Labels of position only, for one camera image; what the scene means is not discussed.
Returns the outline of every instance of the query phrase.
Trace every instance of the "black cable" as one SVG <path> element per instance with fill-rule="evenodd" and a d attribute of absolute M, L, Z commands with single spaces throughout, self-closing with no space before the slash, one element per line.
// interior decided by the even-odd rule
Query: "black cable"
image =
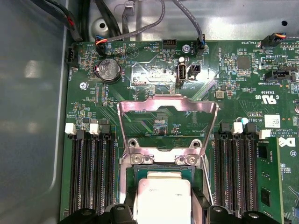
<path fill-rule="evenodd" d="M 50 15 L 54 16 L 56 19 L 61 21 L 71 32 L 72 38 L 79 42 L 82 41 L 81 35 L 79 33 L 78 26 L 76 24 L 75 16 L 67 10 L 66 7 L 61 5 L 54 0 L 31 0 L 34 4 L 38 7 L 43 9 L 45 12 L 49 13 Z M 59 8 L 63 13 L 59 12 L 56 8 L 52 5 Z"/>
<path fill-rule="evenodd" d="M 117 24 L 117 21 L 107 5 L 104 3 L 103 0 L 95 0 L 95 4 L 97 5 L 103 19 L 109 29 L 110 37 L 120 36 L 121 30 Z"/>
<path fill-rule="evenodd" d="M 67 18 L 61 14 L 56 8 L 49 5 L 43 0 L 31 0 L 34 4 L 36 4 L 38 7 L 40 7 L 43 11 L 51 14 L 53 17 L 55 17 L 57 20 L 62 22 L 68 29 L 70 28 L 70 25 L 67 21 Z"/>
<path fill-rule="evenodd" d="M 88 31 L 89 7 L 90 7 L 90 0 L 83 0 L 82 18 L 80 21 L 80 24 L 81 24 L 80 27 L 81 27 L 81 34 L 82 34 L 83 41 L 86 41 L 86 42 L 90 41 L 89 31 Z"/>

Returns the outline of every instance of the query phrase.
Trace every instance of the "green circuit board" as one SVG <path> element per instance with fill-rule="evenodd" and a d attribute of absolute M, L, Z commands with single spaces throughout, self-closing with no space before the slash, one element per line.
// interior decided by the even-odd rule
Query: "green circuit board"
<path fill-rule="evenodd" d="M 182 51 L 186 44 L 191 47 L 188 53 Z M 277 217 L 277 214 L 281 214 L 283 207 L 284 216 L 298 223 L 299 123 L 295 106 L 299 103 L 299 72 L 294 72 L 292 82 L 268 82 L 264 80 L 264 74 L 281 69 L 282 66 L 297 67 L 299 43 L 284 42 L 275 48 L 261 49 L 260 41 L 208 41 L 202 56 L 196 56 L 195 45 L 195 41 L 177 41 L 175 48 L 164 49 L 162 41 L 108 43 L 107 58 L 114 59 L 120 65 L 121 78 L 113 84 L 106 84 L 93 72 L 97 62 L 103 60 L 96 52 L 94 43 L 78 43 L 78 66 L 69 71 L 66 123 L 74 123 L 77 130 L 87 132 L 91 122 L 111 126 L 115 160 L 112 165 L 115 180 L 113 203 L 117 203 L 118 160 L 124 151 L 117 115 L 118 102 L 143 101 L 155 94 L 181 94 L 193 101 L 215 101 L 219 104 L 219 111 L 214 132 L 218 131 L 221 122 L 232 125 L 241 118 L 254 123 L 257 131 L 271 129 L 271 136 L 279 143 L 274 149 L 278 149 L 274 162 L 280 159 L 272 177 L 275 176 L 281 182 L 283 200 L 278 202 L 283 203 L 283 206 L 276 204 L 270 210 L 265 209 L 265 213 L 281 222 L 283 217 Z M 187 73 L 192 64 L 199 64 L 201 71 L 192 79 L 177 85 L 176 66 L 180 57 L 185 58 Z M 81 90 L 82 82 L 88 84 L 86 90 Z M 209 119 L 209 114 L 178 112 L 174 107 L 160 107 L 155 112 L 127 113 L 124 127 L 128 137 L 138 139 L 143 147 L 171 149 L 188 147 L 195 138 L 203 140 Z M 210 161 L 213 161 L 213 140 L 211 135 L 206 149 Z M 67 215 L 70 203 L 71 157 L 72 141 L 66 135 L 61 219 Z M 213 162 L 210 163 L 209 170 L 212 175 Z M 280 193 L 278 191 L 273 194 L 280 198 Z"/>

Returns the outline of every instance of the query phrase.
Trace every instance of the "chip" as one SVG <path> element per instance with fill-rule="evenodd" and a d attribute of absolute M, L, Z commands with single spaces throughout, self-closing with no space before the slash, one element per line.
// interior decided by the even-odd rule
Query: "chip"
<path fill-rule="evenodd" d="M 265 189 L 261 189 L 261 201 L 270 207 L 270 193 Z"/>
<path fill-rule="evenodd" d="M 239 69 L 250 69 L 249 57 L 238 57 L 238 68 Z"/>
<path fill-rule="evenodd" d="M 83 123 L 84 124 L 89 124 L 89 118 L 83 118 Z"/>
<path fill-rule="evenodd" d="M 268 150 L 266 146 L 258 146 L 258 157 L 259 158 L 268 158 Z"/>
<path fill-rule="evenodd" d="M 216 97 L 216 99 L 224 99 L 224 91 L 222 91 L 222 90 L 216 91 L 215 97 Z"/>

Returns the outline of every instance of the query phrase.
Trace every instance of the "motherboard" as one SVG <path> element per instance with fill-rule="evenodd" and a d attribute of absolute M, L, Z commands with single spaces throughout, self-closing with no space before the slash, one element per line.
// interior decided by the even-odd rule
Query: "motherboard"
<path fill-rule="evenodd" d="M 61 219 L 83 207 L 102 213 L 122 201 L 125 135 L 131 147 L 161 151 L 203 143 L 215 204 L 236 216 L 257 210 L 298 223 L 299 42 L 261 48 L 261 41 L 207 41 L 201 55 L 196 41 L 103 47 L 105 55 L 93 42 L 70 52 L 76 60 L 68 74 Z M 140 106 L 120 119 L 120 102 L 156 96 L 215 102 L 217 112 L 167 104 Z M 180 171 L 203 188 L 196 166 L 137 163 L 126 170 L 126 189 L 148 170 Z"/>

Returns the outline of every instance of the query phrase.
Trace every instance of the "barcode sticker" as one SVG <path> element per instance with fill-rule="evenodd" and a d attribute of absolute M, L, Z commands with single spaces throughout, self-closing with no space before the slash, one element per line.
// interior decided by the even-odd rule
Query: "barcode sticker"
<path fill-rule="evenodd" d="M 265 114 L 265 127 L 280 128 L 280 115 Z"/>

